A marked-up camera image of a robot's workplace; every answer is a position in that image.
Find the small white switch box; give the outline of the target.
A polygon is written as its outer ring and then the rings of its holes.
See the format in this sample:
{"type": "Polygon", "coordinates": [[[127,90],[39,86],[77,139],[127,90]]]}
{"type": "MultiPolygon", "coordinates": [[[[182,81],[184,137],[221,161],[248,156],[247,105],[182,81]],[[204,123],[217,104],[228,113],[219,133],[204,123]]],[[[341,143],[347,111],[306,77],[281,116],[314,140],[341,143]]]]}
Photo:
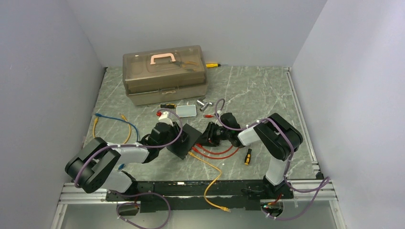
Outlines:
{"type": "Polygon", "coordinates": [[[196,105],[180,105],[176,107],[176,114],[180,118],[195,117],[197,115],[196,105]]]}

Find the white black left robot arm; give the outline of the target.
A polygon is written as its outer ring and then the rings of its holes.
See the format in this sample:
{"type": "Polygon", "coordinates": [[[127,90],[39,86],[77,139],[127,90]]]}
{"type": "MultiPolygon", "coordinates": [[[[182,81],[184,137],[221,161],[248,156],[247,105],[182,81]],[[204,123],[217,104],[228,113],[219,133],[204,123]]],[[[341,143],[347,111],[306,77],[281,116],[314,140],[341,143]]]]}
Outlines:
{"type": "Polygon", "coordinates": [[[119,146],[96,137],[66,164],[64,170],[75,186],[86,193],[104,188],[118,192],[124,200],[132,200],[137,194],[137,181],[128,172],[115,170],[116,165],[149,163],[164,148],[184,159],[200,134],[189,124],[159,122],[150,134],[133,145],[119,146]]]}

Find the yellow handled screwdriver by wall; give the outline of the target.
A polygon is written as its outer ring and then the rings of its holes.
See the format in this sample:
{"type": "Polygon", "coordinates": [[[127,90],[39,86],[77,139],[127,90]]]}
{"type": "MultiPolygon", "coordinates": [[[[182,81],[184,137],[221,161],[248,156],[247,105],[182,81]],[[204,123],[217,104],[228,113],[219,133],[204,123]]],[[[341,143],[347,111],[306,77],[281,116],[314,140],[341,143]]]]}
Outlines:
{"type": "Polygon", "coordinates": [[[216,67],[220,67],[221,64],[219,64],[219,63],[208,63],[205,66],[206,66],[206,68],[216,68],[216,67]]]}

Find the black network switch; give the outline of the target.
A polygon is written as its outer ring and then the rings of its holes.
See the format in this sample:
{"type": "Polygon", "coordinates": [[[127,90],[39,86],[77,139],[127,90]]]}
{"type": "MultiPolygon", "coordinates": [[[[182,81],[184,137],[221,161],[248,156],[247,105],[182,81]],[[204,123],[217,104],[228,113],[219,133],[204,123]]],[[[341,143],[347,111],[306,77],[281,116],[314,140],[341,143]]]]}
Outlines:
{"type": "Polygon", "coordinates": [[[201,135],[202,133],[191,125],[184,124],[180,137],[166,148],[181,160],[184,160],[201,135]]]}

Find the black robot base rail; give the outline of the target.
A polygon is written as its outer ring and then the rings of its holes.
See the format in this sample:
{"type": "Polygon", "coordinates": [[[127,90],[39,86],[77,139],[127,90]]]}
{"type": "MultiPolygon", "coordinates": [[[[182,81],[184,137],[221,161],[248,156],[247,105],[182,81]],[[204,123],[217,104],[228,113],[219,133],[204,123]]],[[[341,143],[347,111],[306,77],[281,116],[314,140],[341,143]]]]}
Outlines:
{"type": "Polygon", "coordinates": [[[137,202],[141,213],[162,210],[201,210],[243,208],[260,210],[266,201],[292,199],[293,192],[287,186],[279,193],[264,191],[263,179],[191,181],[137,181],[137,187],[127,193],[110,189],[107,201],[137,202]]]}

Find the chrome socket adapter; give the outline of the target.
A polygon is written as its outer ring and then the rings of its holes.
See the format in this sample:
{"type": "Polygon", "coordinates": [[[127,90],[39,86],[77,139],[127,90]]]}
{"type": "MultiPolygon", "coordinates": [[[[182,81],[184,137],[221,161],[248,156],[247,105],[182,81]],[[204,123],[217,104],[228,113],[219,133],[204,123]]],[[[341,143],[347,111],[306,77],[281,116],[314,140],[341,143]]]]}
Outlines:
{"type": "Polygon", "coordinates": [[[205,111],[209,106],[213,106],[212,102],[204,102],[203,100],[197,100],[197,104],[200,106],[201,112],[205,111]]]}

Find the black orange stubby screwdriver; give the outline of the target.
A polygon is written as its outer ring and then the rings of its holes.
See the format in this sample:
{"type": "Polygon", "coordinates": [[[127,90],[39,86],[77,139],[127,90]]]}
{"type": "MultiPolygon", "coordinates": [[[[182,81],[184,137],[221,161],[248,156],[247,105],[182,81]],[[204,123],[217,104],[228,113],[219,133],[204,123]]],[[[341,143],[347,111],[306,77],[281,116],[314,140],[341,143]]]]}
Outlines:
{"type": "Polygon", "coordinates": [[[246,156],[245,156],[245,159],[244,159],[244,164],[245,165],[249,165],[250,164],[250,162],[251,162],[251,154],[252,154],[252,149],[251,148],[249,148],[248,150],[247,150],[247,153],[246,153],[246,156]]]}

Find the black yellow screwdriver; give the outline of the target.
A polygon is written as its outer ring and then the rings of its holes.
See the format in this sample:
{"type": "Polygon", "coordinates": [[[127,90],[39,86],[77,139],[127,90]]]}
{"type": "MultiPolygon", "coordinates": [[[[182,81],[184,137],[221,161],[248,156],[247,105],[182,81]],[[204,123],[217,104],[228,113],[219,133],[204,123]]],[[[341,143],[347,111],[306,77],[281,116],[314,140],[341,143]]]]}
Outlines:
{"type": "Polygon", "coordinates": [[[159,105],[147,105],[147,107],[159,107],[159,108],[165,108],[165,109],[175,109],[176,105],[175,104],[159,104],[159,105]]]}

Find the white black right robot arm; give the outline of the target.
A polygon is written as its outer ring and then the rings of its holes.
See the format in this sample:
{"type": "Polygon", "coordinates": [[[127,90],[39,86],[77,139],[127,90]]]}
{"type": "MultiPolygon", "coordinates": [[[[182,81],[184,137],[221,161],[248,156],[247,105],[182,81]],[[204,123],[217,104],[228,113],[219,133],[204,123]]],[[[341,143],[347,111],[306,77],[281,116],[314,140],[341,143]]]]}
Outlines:
{"type": "Polygon", "coordinates": [[[217,147],[227,140],[233,147],[243,148],[261,142],[270,153],[269,168],[263,179],[263,192],[275,198],[287,187],[287,165],[303,143],[301,133],[277,113],[242,128],[232,113],[219,117],[219,125],[210,122],[197,140],[199,146],[217,147]]]}

